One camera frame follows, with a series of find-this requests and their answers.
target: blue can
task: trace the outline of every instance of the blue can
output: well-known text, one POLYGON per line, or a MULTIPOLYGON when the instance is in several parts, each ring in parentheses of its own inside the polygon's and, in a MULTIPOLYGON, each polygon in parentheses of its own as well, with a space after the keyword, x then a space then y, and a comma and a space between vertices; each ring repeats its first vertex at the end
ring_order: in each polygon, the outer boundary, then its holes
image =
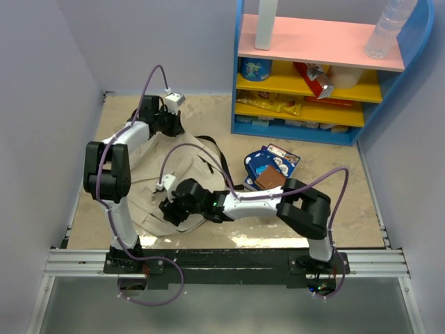
POLYGON ((258 58, 241 58, 240 73, 249 81, 263 81, 269 78, 272 60, 258 58))

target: yellow snack bag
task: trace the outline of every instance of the yellow snack bag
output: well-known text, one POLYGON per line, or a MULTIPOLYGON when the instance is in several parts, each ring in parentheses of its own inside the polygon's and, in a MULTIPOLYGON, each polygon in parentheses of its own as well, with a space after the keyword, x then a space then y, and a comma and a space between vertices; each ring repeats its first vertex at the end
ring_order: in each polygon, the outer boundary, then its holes
POLYGON ((300 113, 302 97, 281 93, 239 90, 236 94, 236 101, 277 113, 290 113, 297 116, 300 113))

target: pink shelf board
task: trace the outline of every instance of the pink shelf board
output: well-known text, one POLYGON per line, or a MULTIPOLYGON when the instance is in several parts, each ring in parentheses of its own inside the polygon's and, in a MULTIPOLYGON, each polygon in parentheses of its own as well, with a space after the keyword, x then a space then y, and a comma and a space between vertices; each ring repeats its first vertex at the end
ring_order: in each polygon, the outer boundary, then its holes
POLYGON ((245 14, 239 40, 241 57, 301 61, 402 72, 398 45, 384 59, 369 58, 363 48, 374 25, 276 17, 270 50, 254 48, 258 15, 245 14))

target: beige floor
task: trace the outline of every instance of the beige floor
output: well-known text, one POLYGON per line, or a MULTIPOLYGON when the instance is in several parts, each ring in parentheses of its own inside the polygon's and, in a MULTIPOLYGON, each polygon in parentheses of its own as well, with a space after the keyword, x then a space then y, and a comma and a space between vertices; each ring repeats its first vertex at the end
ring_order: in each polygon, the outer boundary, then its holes
MULTIPOLYGON (((355 147, 324 145, 274 138, 230 134, 230 96, 189 95, 182 106, 183 126, 194 135, 214 137, 229 162, 234 182, 246 175, 243 158, 269 143, 302 157, 294 177, 310 182, 338 166, 350 169, 350 182, 334 222, 334 240, 339 247, 381 247, 382 235, 358 151, 355 147)), ((138 97, 107 97, 97 139, 119 130, 136 108, 138 97)), ((337 173, 317 189, 337 200, 343 175, 337 173)), ((290 230, 278 218, 245 218, 223 224, 206 222, 188 234, 155 238, 138 228, 141 242, 148 248, 247 248, 305 247, 306 239, 290 230)), ((81 192, 68 248, 105 249, 111 234, 99 205, 81 192)))

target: red package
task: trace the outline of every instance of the red package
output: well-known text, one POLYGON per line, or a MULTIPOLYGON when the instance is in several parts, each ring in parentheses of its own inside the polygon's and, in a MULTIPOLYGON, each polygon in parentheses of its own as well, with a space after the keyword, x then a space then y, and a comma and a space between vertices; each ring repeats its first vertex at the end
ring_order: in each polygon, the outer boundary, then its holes
POLYGON ((297 62, 294 62, 293 65, 306 81, 309 88, 311 88, 317 99, 324 99, 331 95, 334 90, 334 85, 326 73, 324 73, 321 66, 297 62))
POLYGON ((317 99, 314 96, 305 96, 305 101, 315 102, 315 103, 324 103, 331 104, 332 106, 345 106, 350 108, 354 105, 354 101, 350 100, 340 100, 340 99, 317 99))

